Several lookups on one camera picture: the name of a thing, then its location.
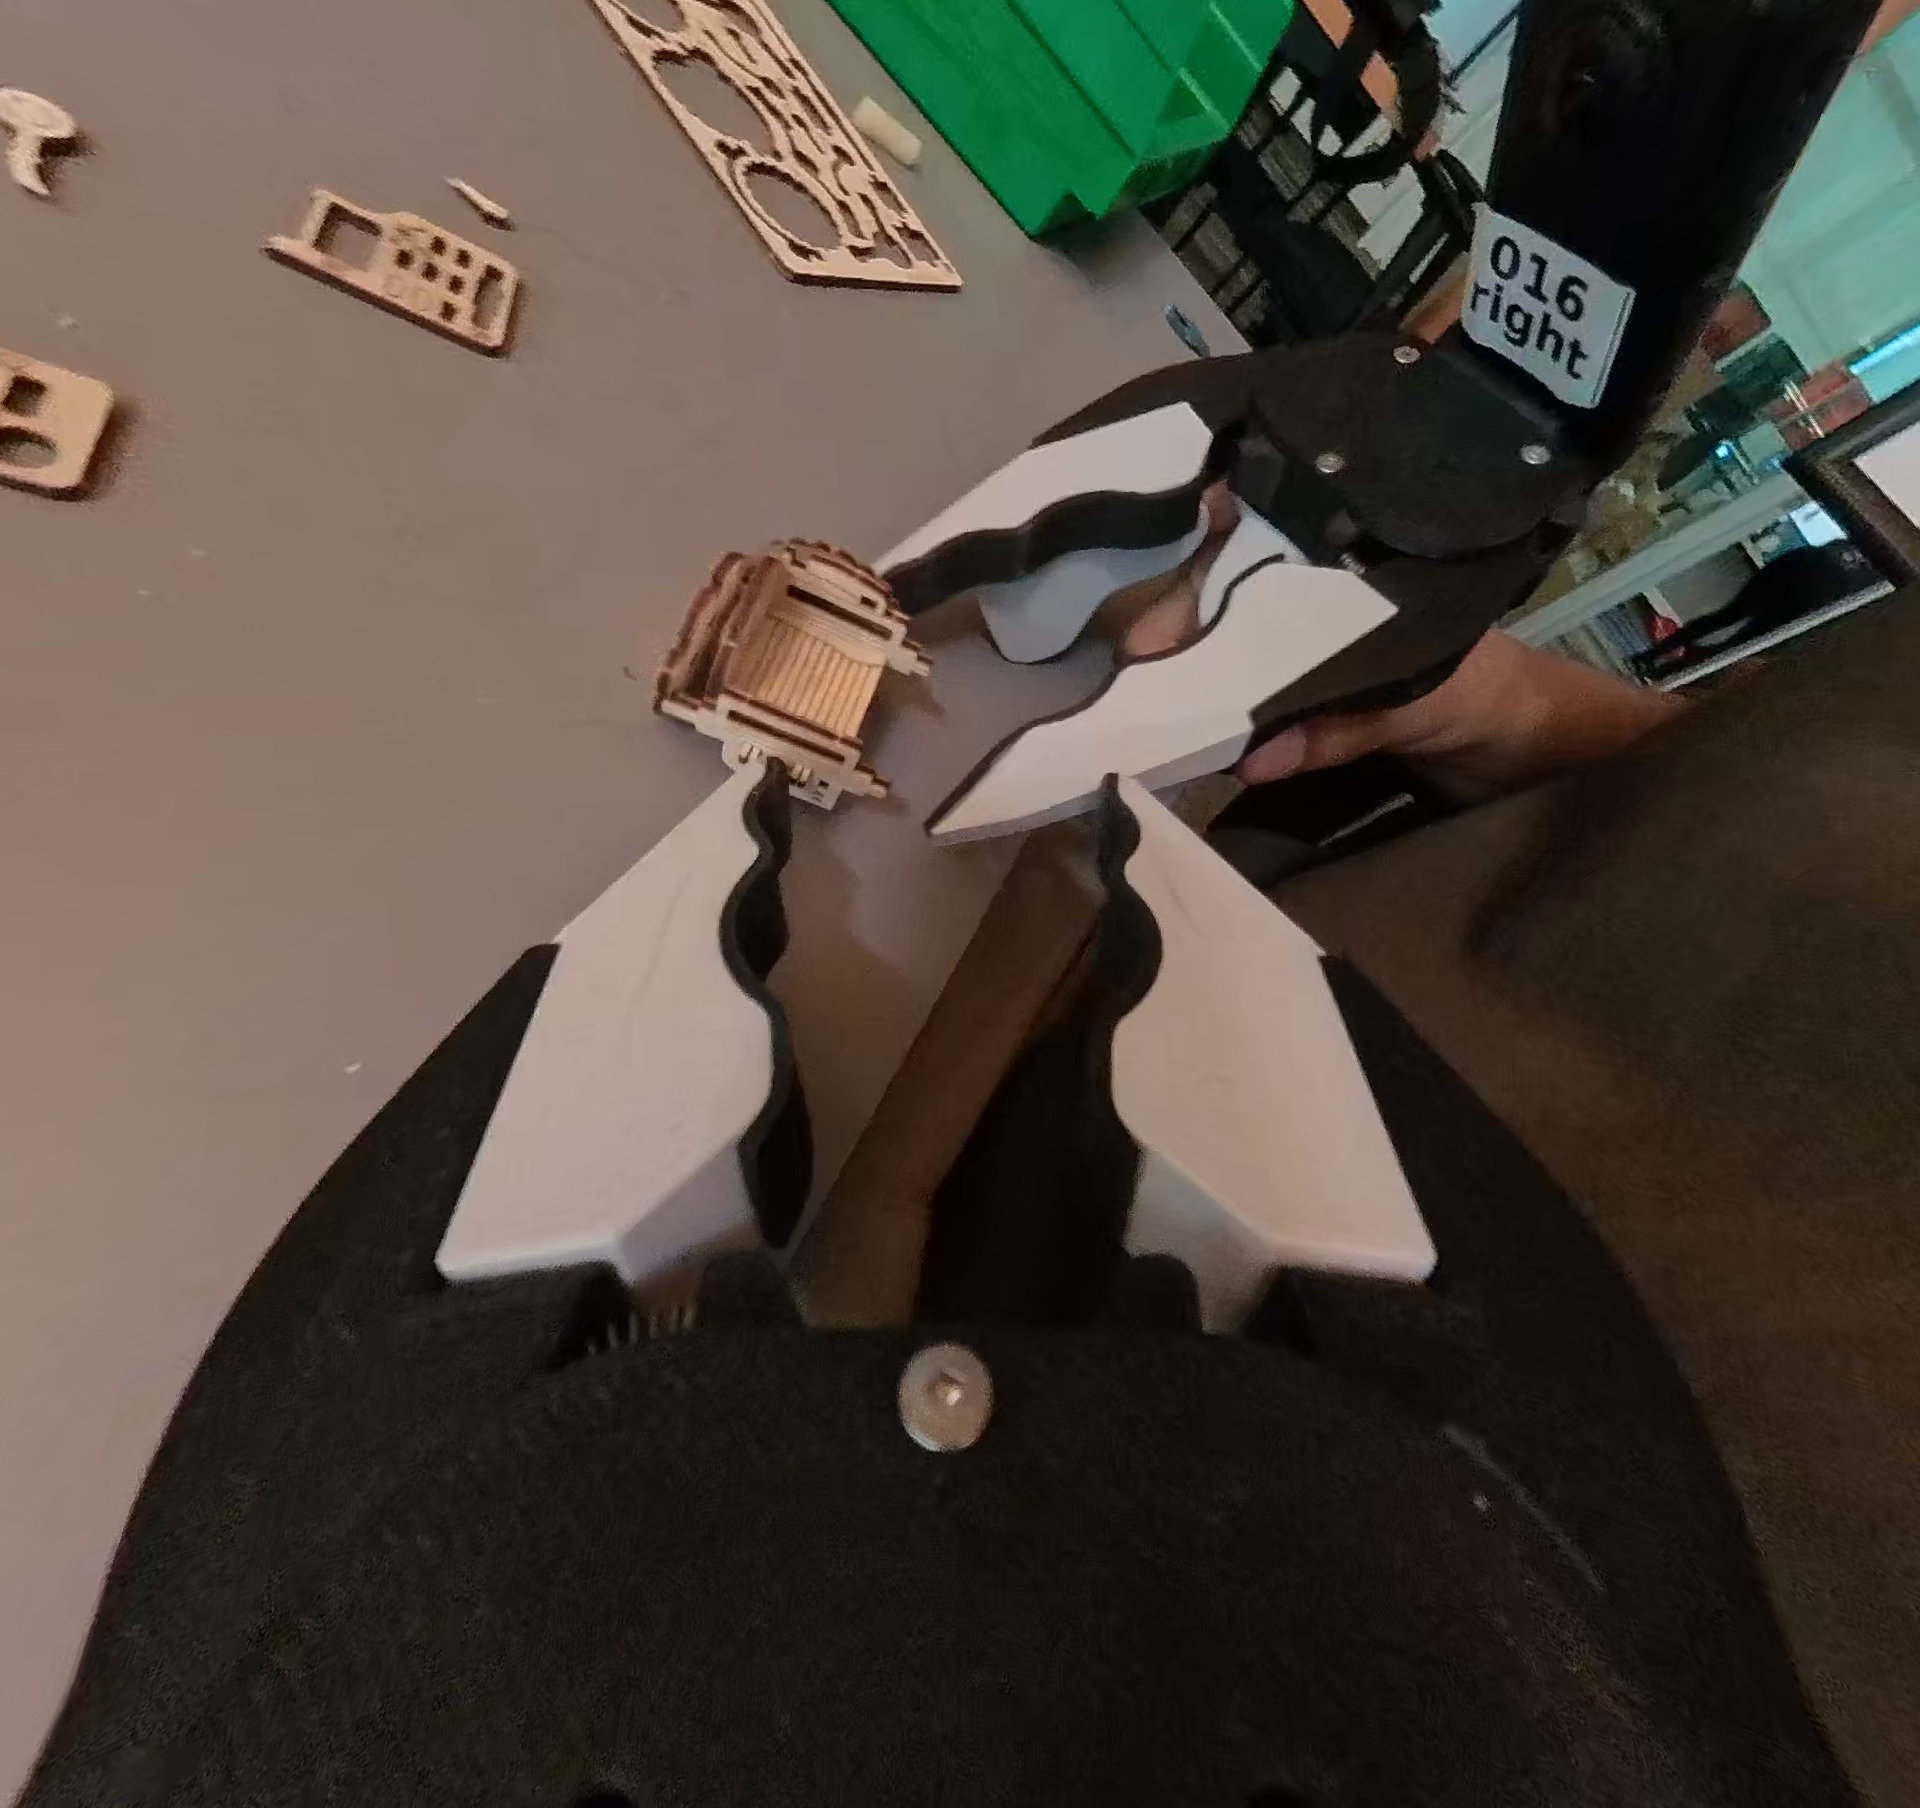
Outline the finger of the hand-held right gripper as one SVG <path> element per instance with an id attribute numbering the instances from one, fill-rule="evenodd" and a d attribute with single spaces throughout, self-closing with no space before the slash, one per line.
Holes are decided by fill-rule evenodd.
<path id="1" fill-rule="evenodd" d="M 1186 402 L 1070 433 L 978 481 L 877 573 L 908 619 L 972 595 L 1006 663 L 1043 665 L 1111 595 L 1202 546 L 1206 495 L 1235 454 L 1236 425 L 1212 427 Z"/>
<path id="2" fill-rule="evenodd" d="M 1258 708 L 1396 617 L 1364 577 L 1266 557 L 1235 575 L 1186 643 L 1127 663 L 1082 704 L 999 742 L 929 813 L 971 844 L 1086 813 L 1107 776 L 1173 788 L 1232 765 Z"/>

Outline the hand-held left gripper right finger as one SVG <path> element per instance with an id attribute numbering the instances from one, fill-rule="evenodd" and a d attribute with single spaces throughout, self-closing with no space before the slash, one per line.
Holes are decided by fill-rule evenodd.
<path id="1" fill-rule="evenodd" d="M 1436 1245 L 1320 947 L 1149 790 L 1103 795 L 1153 944 L 1111 1043 L 1138 1151 L 1125 1247 L 1186 1268 L 1206 1330 L 1238 1330 L 1282 1271 L 1426 1283 Z"/>

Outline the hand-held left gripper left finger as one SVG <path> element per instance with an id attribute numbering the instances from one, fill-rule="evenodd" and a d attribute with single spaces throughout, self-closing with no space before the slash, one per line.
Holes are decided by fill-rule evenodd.
<path id="1" fill-rule="evenodd" d="M 787 949 L 789 778 L 748 766 L 577 915 L 434 1251 L 447 1283 L 609 1268 L 645 1297 L 783 1251 L 811 1192 Z"/>

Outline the wooden sidecar model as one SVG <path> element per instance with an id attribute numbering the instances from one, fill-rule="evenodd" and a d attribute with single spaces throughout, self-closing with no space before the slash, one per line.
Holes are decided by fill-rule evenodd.
<path id="1" fill-rule="evenodd" d="M 798 800 L 885 800 L 865 728 L 886 674 L 930 658 L 886 581 L 847 550 L 778 542 L 727 551 L 695 591 L 654 680 L 658 716 L 714 740 L 729 769 L 778 763 Z"/>

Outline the grey desk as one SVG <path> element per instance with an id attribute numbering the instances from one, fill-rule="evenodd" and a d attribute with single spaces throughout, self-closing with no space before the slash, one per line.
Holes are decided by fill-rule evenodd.
<path id="1" fill-rule="evenodd" d="M 88 150 L 4 346 L 121 400 L 4 491 L 4 1804 L 156 1443 L 317 1178 L 711 788 L 651 679 L 725 550 L 895 546 L 1232 325 L 1138 220 L 1028 241 L 916 120 L 958 294 L 799 285 L 584 0 L 4 0 Z M 444 184 L 511 210 L 499 230 Z M 307 192 L 505 256 L 502 356 L 265 251 Z"/>

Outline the person's right hand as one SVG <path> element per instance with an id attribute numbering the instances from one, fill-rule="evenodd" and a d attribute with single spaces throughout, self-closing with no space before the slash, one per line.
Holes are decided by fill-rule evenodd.
<path id="1" fill-rule="evenodd" d="M 1691 709 L 1685 696 L 1488 632 L 1430 691 L 1384 708 L 1305 716 L 1249 747 L 1243 788 L 1389 757 L 1441 798 L 1477 806 L 1599 765 Z"/>

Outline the green plastic bin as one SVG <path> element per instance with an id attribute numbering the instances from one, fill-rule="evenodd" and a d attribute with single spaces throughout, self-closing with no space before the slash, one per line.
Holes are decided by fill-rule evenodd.
<path id="1" fill-rule="evenodd" d="M 1186 189 L 1292 0 L 827 0 L 1030 238 Z"/>

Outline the wooden sheet with round cutouts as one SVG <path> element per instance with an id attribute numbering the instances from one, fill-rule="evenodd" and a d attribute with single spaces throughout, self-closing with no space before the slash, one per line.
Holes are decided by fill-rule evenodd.
<path id="1" fill-rule="evenodd" d="M 784 279 L 962 290 L 765 0 L 586 2 Z"/>

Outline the wooden plate with square holes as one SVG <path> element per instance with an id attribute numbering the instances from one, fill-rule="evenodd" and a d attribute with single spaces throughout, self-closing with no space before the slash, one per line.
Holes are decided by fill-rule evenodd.
<path id="1" fill-rule="evenodd" d="M 511 346 L 524 291 L 519 266 L 417 212 L 372 210 L 313 188 L 298 230 L 269 238 L 263 249 L 470 351 L 502 356 Z"/>

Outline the wooden plate with round holes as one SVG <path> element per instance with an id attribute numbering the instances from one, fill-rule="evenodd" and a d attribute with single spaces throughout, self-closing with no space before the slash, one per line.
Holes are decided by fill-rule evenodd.
<path id="1" fill-rule="evenodd" d="M 4 347 L 4 488 L 48 497 L 80 495 L 113 411 L 107 384 Z"/>

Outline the pale crescent wooden piece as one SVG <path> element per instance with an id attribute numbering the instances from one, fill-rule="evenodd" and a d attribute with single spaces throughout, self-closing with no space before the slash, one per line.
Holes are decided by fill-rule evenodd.
<path id="1" fill-rule="evenodd" d="M 0 103 L 9 178 L 38 200 L 51 200 L 50 163 L 83 151 L 83 128 L 64 105 L 28 89 L 4 85 Z"/>

